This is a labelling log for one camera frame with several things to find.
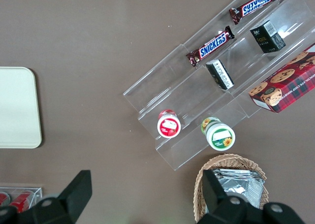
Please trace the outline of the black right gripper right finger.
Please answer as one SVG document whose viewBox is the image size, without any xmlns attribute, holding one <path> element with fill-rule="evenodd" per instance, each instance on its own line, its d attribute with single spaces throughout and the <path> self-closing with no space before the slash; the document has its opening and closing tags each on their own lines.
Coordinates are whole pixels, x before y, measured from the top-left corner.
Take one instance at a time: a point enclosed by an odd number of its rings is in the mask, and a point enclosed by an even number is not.
<svg viewBox="0 0 315 224">
<path fill-rule="evenodd" d="M 206 213 L 199 224 L 262 224 L 259 209 L 264 181 L 251 170 L 203 170 Z"/>
</svg>

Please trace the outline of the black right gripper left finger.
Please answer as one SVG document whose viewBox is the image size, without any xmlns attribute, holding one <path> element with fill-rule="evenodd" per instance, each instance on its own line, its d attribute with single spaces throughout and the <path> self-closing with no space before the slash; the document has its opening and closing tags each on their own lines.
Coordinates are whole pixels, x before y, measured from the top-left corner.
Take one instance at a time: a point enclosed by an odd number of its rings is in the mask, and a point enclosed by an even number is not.
<svg viewBox="0 0 315 224">
<path fill-rule="evenodd" d="M 92 197 L 90 170 L 81 170 L 58 197 L 46 198 L 17 214 L 16 224 L 74 224 Z"/>
</svg>

